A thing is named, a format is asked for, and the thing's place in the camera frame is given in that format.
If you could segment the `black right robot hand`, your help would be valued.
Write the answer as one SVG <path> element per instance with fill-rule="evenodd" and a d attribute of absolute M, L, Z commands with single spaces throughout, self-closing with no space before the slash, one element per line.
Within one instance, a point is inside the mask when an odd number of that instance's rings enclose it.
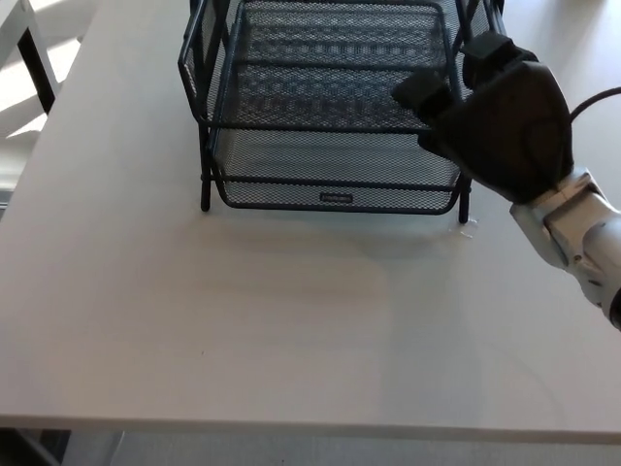
<path fill-rule="evenodd" d="M 428 126 L 421 148 L 509 202 L 530 203 L 573 169 L 564 94 L 547 66 L 503 34 L 484 32 L 461 52 L 469 97 L 453 96 L 438 73 L 419 70 L 392 98 Z"/>

